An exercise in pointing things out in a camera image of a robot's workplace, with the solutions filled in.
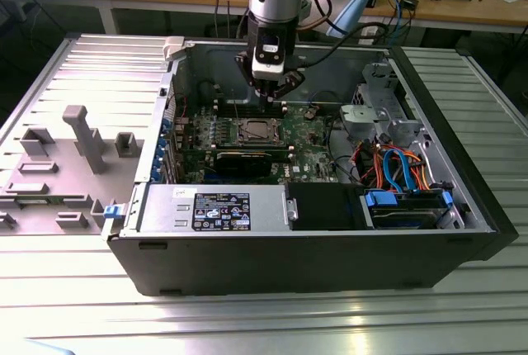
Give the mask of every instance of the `blue cable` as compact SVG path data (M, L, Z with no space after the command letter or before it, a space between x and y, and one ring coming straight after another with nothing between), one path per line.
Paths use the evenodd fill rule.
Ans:
M394 29L393 34L390 36L389 45L392 45L394 43L394 37L398 33L400 22L402 21L402 8L399 5L399 1L394 0L394 4L396 4L396 12L398 13L398 21L396 22L396 29Z
M392 153L398 154L399 158L402 160L403 177L405 178L405 184L407 185L407 188L409 190L416 190L416 184L414 184L413 178L411 177L409 162L407 161L407 158L401 150L388 150L385 153L385 156L383 157L383 174L385 175L387 182L389 182L396 189L397 192L403 192L402 188L390 176L389 158Z

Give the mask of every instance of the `green circuit board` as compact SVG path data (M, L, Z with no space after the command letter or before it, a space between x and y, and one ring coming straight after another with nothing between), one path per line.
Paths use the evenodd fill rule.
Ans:
M187 128L191 144L182 145L185 182L277 184L284 182L336 182L324 143L322 116L306 120L307 106L291 107L282 118L214 116L201 109ZM215 155L222 152L255 152L273 158L264 177L221 177L214 170Z

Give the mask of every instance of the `gray plastic panel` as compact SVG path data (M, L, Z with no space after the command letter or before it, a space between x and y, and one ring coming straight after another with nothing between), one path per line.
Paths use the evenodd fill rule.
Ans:
M0 186L7 189L12 183L42 182L49 188L46 196L89 195L92 203L83 207L32 204L22 209L3 203L0 210L8 211L17 223L10 230L0 230L0 235L99 233L101 218L95 215L94 219L90 213L93 202L98 200L104 207L112 200L121 203L130 199L139 156L120 159L114 140L119 133L133 133L142 146L167 72L164 42L162 37L83 35L69 41L64 52L55 57L48 78L39 84L29 105L17 113L12 130L0 144ZM88 125L97 128L105 141L103 174L94 175L74 146L72 128L63 121L68 105L85 106ZM19 171L21 163L34 162L19 141L32 127L46 128L55 140L55 144L44 144L48 152L45 161L56 163L55 173ZM61 228L55 222L59 212L82 212L87 227Z

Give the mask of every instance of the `motherboard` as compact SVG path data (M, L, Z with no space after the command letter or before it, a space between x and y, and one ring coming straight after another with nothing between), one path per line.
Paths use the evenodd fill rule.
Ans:
M307 115L308 109L278 106L264 116L231 104L224 109L203 106L190 117L177 118L165 165L178 179L165 182L337 182L325 116Z

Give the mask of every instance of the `power supply label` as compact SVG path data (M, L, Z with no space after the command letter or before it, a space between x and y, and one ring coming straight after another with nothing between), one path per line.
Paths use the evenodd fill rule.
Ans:
M250 230L249 194L195 194L194 231Z

